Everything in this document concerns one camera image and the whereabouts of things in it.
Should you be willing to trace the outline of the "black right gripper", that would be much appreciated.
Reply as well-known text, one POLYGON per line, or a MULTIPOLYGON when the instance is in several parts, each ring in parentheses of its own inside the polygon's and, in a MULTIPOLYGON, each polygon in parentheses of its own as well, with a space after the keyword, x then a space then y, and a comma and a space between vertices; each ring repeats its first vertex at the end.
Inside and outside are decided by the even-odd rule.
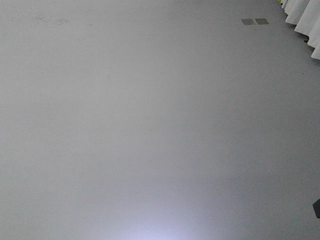
POLYGON ((320 199, 312 204, 316 218, 320 218, 320 199))

